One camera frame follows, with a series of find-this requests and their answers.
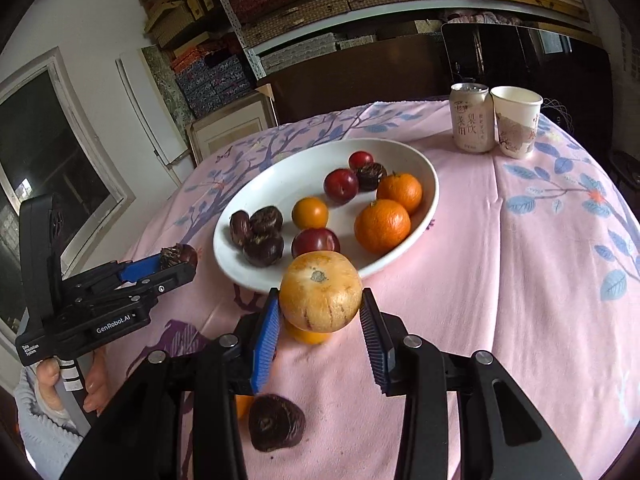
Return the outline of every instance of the white plate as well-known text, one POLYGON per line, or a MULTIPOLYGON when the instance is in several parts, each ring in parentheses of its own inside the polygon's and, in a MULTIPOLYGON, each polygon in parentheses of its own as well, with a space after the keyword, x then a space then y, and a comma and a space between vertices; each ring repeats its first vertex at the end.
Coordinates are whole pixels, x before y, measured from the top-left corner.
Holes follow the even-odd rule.
POLYGON ((327 227, 340 240, 340 252, 358 269, 361 278, 382 270, 404 253, 425 231, 438 205, 438 177, 429 160, 406 144, 385 139, 350 139, 328 142, 291 155, 271 166, 246 184, 220 215, 213 234, 213 253, 226 276, 250 290, 267 293, 271 287, 280 287, 282 275, 291 257, 291 242, 300 232, 291 221, 291 210, 305 196, 317 196, 329 206, 327 227), (384 256, 367 253, 353 235, 353 222, 360 211, 372 200, 376 192, 359 193, 356 198, 341 206, 333 205, 325 196, 324 178, 337 168, 349 167, 349 156, 364 150, 373 155, 391 173, 411 173, 422 184, 422 203, 412 215, 411 234, 393 251, 384 256), (252 215, 261 207, 276 206, 284 217, 282 236, 284 254, 271 267, 254 267, 244 259, 242 251, 232 244, 229 219, 240 209, 252 215))

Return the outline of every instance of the metal screw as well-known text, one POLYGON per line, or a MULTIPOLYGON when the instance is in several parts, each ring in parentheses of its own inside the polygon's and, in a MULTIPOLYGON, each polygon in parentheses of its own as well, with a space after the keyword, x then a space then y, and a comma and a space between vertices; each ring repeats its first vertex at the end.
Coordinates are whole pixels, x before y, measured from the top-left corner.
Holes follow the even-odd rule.
POLYGON ((422 346, 422 339, 417 335, 408 335, 402 339, 404 346, 409 348, 420 348, 422 346))
POLYGON ((146 360, 149 361, 153 365, 160 364, 162 361, 166 359, 166 353, 162 350, 154 350, 146 357, 146 360))
POLYGON ((491 355, 490 352, 486 350, 481 350, 476 352, 476 361, 478 361, 481 365, 490 365, 494 362, 494 356, 491 355))
POLYGON ((225 334, 220 337, 220 346, 224 348, 233 348, 238 344, 238 338, 233 334, 225 334))

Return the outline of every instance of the table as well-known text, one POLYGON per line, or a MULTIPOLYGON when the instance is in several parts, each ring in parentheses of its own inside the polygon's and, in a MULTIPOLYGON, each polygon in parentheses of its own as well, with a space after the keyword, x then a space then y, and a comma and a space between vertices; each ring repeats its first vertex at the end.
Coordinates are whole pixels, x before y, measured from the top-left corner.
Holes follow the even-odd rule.
MULTIPOLYGON (((441 350, 492 351, 538 407, 585 480, 599 478, 640 416, 640 226, 602 168, 542 117, 528 160, 471 155, 452 140, 449 104, 375 103, 284 124, 205 160, 127 254, 191 244, 193 283, 161 297, 152 323, 108 347, 118 387, 152 349, 197 351, 264 298, 226 279, 212 252, 220 212, 248 180, 299 150, 341 138, 385 137, 425 153, 440 179, 433 227, 369 278, 381 310, 441 350)), ((374 384, 358 320, 327 343, 281 334, 267 385, 305 412, 299 446, 257 452, 241 422, 249 478, 391 479, 404 399, 374 384)), ((459 475, 449 397, 449 478, 459 475)), ((189 425, 190 404, 184 423, 189 425)), ((189 431, 182 442, 188 477, 189 431)))

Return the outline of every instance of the white paper cup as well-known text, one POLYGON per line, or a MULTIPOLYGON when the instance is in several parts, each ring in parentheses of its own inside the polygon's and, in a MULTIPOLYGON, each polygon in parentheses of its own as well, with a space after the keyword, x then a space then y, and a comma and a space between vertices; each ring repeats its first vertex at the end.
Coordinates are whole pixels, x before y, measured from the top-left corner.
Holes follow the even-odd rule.
POLYGON ((513 158, 528 157, 536 139, 542 97, 517 86, 497 86, 491 90, 491 95, 500 149, 513 158))

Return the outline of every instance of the red cherry tomato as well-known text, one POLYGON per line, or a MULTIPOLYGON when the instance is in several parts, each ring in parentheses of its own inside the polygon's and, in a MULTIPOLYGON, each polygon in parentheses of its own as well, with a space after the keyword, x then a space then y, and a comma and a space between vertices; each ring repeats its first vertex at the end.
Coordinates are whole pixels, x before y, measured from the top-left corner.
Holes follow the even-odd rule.
POLYGON ((358 194, 358 177, 351 170, 334 170, 324 180, 324 192, 338 204, 346 204, 358 194))
POLYGON ((291 243, 291 256, 297 258, 300 254, 314 251, 340 252, 340 241, 331 229, 304 229, 300 231, 291 243))
POLYGON ((353 152, 349 157, 349 167, 356 171, 357 169, 363 167, 366 164, 371 164, 373 162, 373 155, 367 152, 353 152))

